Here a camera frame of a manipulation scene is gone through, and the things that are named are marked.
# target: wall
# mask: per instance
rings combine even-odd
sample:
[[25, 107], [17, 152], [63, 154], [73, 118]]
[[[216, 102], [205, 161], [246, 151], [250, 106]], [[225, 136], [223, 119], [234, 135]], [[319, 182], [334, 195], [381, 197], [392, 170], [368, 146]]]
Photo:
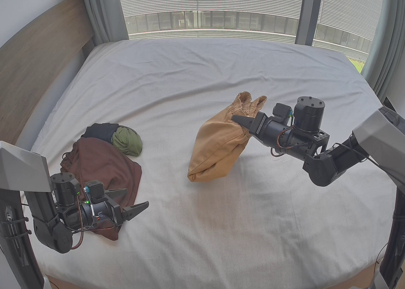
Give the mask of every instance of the wall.
[[395, 110], [405, 117], [405, 51], [399, 61], [398, 70], [388, 84], [386, 94]]
[[[0, 0], [0, 47], [26, 24], [61, 1], [62, 0]], [[35, 115], [30, 118], [32, 128], [31, 131], [25, 135], [25, 140], [23, 141], [24, 148], [31, 149], [33, 141], [43, 126], [44, 117], [48, 116], [60, 95], [77, 73], [83, 60], [83, 53], [80, 52], [61, 74], [62, 77], [59, 77], [53, 83], [50, 88], [50, 93], [44, 95], [45, 100], [42, 101], [42, 105], [39, 106], [39, 109], [36, 108], [36, 112], [40, 112], [41, 114], [39, 114], [37, 118]], [[1, 251], [0, 279], [0, 286], [2, 288], [19, 288]]]

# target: clothing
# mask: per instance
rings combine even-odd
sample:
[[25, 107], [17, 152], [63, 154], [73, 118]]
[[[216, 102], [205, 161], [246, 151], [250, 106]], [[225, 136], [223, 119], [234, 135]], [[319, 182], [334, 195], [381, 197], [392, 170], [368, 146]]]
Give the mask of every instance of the clothing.
[[139, 156], [142, 151], [142, 140], [137, 132], [129, 127], [119, 126], [111, 141], [125, 155]]
[[118, 126], [119, 124], [95, 123], [86, 128], [86, 132], [82, 135], [82, 137], [94, 137], [111, 144], [111, 139], [113, 134], [117, 131]]
[[226, 176], [249, 141], [249, 130], [231, 120], [232, 115], [256, 117], [267, 97], [251, 102], [249, 92], [241, 92], [235, 101], [199, 129], [190, 159], [190, 181], [206, 182]]
[[[125, 196], [114, 199], [121, 208], [133, 205], [138, 192], [142, 169], [138, 163], [120, 153], [113, 145], [97, 138], [80, 138], [73, 144], [71, 152], [62, 160], [61, 172], [73, 173], [81, 190], [85, 183], [99, 180], [105, 190], [128, 189]], [[99, 228], [111, 226], [110, 222], [99, 224]], [[111, 230], [94, 231], [110, 240], [118, 239], [118, 227]]]

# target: bed sheet wrinkle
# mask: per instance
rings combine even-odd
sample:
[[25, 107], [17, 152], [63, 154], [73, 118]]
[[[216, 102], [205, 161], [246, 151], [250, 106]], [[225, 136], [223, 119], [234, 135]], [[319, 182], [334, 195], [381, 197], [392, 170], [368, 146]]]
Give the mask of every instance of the bed sheet wrinkle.
[[[276, 102], [294, 107], [298, 96], [318, 97], [330, 145], [347, 139], [380, 103], [342, 56], [240, 39], [96, 47], [33, 150], [47, 157], [52, 174], [92, 123], [132, 127], [144, 143], [133, 158], [143, 168], [135, 203], [150, 206], [113, 244], [85, 234], [80, 250], [60, 255], [31, 236], [41, 268], [98, 289], [315, 289], [367, 267], [387, 241], [395, 198], [392, 181], [371, 164], [320, 188], [301, 161], [273, 158], [251, 140], [225, 178], [202, 185], [187, 179], [198, 129], [244, 90], [269, 97], [268, 115]], [[88, 254], [92, 264], [81, 258]]]

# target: green clothing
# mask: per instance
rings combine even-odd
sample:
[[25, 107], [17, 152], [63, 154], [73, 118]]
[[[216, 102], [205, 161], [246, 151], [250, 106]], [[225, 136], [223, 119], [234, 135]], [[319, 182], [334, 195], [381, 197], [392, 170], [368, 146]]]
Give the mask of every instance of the green clothing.
[[125, 155], [138, 156], [142, 151], [142, 140], [136, 131], [119, 126], [111, 138], [111, 143]]

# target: white bed sheet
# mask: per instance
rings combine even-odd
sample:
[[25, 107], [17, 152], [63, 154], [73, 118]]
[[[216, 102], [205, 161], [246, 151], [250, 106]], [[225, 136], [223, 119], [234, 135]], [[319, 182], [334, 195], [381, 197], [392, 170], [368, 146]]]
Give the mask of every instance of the white bed sheet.
[[100, 45], [32, 150], [53, 174], [87, 126], [130, 126], [143, 141], [136, 202], [150, 206], [115, 242], [89, 232], [61, 255], [30, 236], [43, 272], [98, 289], [322, 288], [372, 264], [388, 239], [395, 186], [369, 162], [322, 188], [301, 161], [251, 139], [225, 178], [187, 179], [199, 127], [245, 90], [268, 96], [267, 114], [301, 95], [324, 100], [329, 145], [381, 106], [345, 56], [328, 50], [246, 39]]

